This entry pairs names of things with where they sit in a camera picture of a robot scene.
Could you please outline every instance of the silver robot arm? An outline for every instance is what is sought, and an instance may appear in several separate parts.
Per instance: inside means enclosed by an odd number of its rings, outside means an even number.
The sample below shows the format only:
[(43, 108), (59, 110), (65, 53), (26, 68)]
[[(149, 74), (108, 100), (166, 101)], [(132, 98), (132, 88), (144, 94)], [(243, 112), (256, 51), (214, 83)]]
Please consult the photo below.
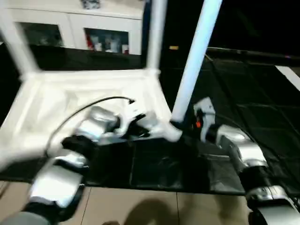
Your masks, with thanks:
[(71, 218), (83, 195), (97, 142), (107, 132), (144, 135), (147, 130), (135, 124), (143, 116), (134, 103), (130, 103), (122, 115), (114, 115), (99, 106), (92, 107), (74, 133), (62, 141), (57, 155), (39, 171), (22, 211), (0, 224), (55, 225)]
[(300, 225), (300, 213), (286, 191), (270, 172), (259, 145), (241, 129), (215, 124), (211, 102), (195, 105), (195, 115), (202, 117), (200, 139), (227, 152), (246, 192), (250, 225)]

